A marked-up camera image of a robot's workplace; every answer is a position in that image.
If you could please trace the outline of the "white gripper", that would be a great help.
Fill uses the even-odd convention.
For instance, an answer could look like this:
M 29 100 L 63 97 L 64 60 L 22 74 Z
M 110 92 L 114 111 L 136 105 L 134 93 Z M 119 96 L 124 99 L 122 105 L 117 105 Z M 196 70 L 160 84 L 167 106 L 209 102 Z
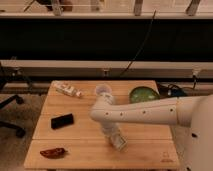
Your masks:
M 114 139 L 119 137 L 119 140 L 123 143 L 127 143 L 127 140 L 121 130 L 119 129 L 118 125 L 116 123 L 112 122 L 103 122 L 101 124 L 102 132 L 103 134 L 109 138 Z

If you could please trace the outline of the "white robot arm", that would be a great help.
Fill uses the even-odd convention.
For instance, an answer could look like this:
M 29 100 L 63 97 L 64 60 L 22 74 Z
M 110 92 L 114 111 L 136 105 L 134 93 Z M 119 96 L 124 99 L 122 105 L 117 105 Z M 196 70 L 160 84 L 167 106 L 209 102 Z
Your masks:
M 101 93 L 91 108 L 90 117 L 100 123 L 103 133 L 117 150 L 126 145 L 118 123 L 189 127 L 187 171 L 213 171 L 213 95 L 116 105 L 110 93 Z

